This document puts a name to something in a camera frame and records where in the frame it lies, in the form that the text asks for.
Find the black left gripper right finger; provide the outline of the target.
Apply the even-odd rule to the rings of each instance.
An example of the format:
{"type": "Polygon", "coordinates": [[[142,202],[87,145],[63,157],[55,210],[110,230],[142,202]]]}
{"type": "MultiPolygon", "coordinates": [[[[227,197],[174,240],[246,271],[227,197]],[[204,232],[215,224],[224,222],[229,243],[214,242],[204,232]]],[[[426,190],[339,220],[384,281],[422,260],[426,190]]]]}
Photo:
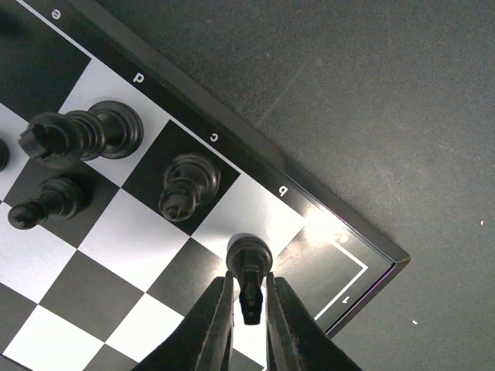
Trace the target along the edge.
{"type": "Polygon", "coordinates": [[[286,279],[270,273],[266,286],[268,370],[360,369],[327,337],[286,279]]]}

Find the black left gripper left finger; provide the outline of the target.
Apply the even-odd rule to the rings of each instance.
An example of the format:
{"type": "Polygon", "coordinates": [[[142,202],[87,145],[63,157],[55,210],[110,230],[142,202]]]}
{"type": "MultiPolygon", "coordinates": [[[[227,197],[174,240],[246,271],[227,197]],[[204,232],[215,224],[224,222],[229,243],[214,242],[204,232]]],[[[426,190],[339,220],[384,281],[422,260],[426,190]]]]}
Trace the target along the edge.
{"type": "Polygon", "coordinates": [[[216,277],[176,330],[134,369],[229,370],[234,327],[234,278],[216,277]]]}

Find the black knight chess piece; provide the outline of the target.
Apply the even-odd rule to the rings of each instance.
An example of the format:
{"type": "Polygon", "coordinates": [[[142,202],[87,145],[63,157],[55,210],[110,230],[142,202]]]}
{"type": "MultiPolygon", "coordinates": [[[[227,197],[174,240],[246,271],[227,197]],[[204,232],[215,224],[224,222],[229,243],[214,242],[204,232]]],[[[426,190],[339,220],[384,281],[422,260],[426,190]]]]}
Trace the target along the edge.
{"type": "Polygon", "coordinates": [[[259,325],[263,304],[261,285],[273,265],[271,251],[262,239],[241,235],[230,244],[227,269],[240,287],[239,302],[245,325],[259,325]]]}

